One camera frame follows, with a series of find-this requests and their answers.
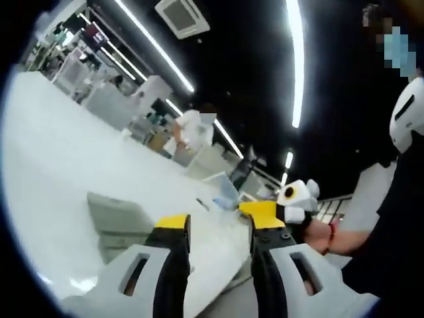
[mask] red bracelet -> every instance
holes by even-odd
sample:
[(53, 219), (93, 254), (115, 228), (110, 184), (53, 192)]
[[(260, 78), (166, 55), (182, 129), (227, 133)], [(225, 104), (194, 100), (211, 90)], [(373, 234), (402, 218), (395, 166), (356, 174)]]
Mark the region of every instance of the red bracelet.
[(330, 239), (329, 239), (329, 247), (327, 247), (327, 248), (324, 250), (323, 255), (326, 255), (326, 254), (330, 251), (330, 244), (331, 244), (331, 241), (333, 241), (334, 236), (335, 236), (335, 234), (336, 234), (336, 226), (335, 226), (334, 224), (332, 224), (332, 223), (329, 223), (329, 226), (330, 226), (330, 229), (331, 229), (331, 234), (330, 234)]

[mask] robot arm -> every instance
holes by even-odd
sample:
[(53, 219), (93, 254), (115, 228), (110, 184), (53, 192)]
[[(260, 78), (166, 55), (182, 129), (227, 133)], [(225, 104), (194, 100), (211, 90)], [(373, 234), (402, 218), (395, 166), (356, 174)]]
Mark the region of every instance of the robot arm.
[(161, 219), (144, 245), (119, 255), (92, 290), (66, 298), (62, 308), (81, 318), (183, 318), (189, 227), (189, 215)]
[[(239, 206), (251, 222), (252, 277), (260, 318), (363, 317), (378, 300), (347, 287), (341, 270), (309, 245), (296, 244), (282, 221), (297, 221), (316, 211), (319, 189), (315, 185), (309, 183), (314, 195), (298, 180), (282, 189), (277, 202)], [(313, 285), (314, 295), (308, 295), (305, 280)]]
[[(287, 185), (280, 204), (241, 203), (251, 221), (250, 253), (259, 318), (362, 317), (376, 302), (343, 284), (341, 271), (306, 244), (296, 244), (282, 219), (314, 204), (303, 182)], [(99, 275), (83, 296), (62, 302), (68, 316), (81, 318), (183, 318), (189, 265), (189, 215), (167, 217), (156, 224), (143, 246), (133, 245)], [(308, 279), (316, 294), (307, 294)]]

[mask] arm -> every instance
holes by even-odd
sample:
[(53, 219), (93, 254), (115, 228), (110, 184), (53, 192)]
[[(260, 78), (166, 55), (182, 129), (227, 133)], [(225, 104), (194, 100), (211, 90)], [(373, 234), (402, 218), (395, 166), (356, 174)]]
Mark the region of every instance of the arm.
[(321, 254), (328, 250), (333, 254), (352, 256), (369, 234), (366, 231), (336, 231), (331, 240), (330, 226), (314, 219), (305, 231), (304, 241)]
[(352, 256), (369, 236), (370, 233), (367, 231), (336, 231), (329, 246), (329, 252), (342, 256)]
[(181, 137), (181, 131), (184, 126), (193, 118), (193, 111), (186, 111), (181, 117), (175, 120), (175, 125), (172, 127), (172, 135), (177, 144), (184, 142)]
[(181, 143), (181, 126), (178, 123), (175, 123), (174, 127), (172, 127), (172, 136), (174, 136), (177, 143)]

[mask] black shirt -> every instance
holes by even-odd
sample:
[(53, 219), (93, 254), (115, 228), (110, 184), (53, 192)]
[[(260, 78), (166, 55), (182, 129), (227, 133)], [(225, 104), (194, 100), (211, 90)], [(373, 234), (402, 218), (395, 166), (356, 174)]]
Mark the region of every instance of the black shirt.
[(343, 268), (343, 280), (358, 293), (381, 298), (376, 316), (415, 316), (405, 310), (417, 305), (424, 290), (423, 137), (415, 136), (413, 145), (399, 156), (378, 214), (368, 240)]

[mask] white shirt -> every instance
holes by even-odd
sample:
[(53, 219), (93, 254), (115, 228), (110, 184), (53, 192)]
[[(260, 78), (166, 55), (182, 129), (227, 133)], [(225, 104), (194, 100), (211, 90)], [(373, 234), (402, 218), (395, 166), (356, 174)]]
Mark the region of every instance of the white shirt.
[[(181, 139), (194, 152), (199, 151), (204, 144), (212, 146), (213, 125), (203, 124), (199, 111), (186, 111), (176, 122), (181, 127)], [(177, 142), (174, 137), (165, 144), (164, 150), (171, 155), (175, 154)]]

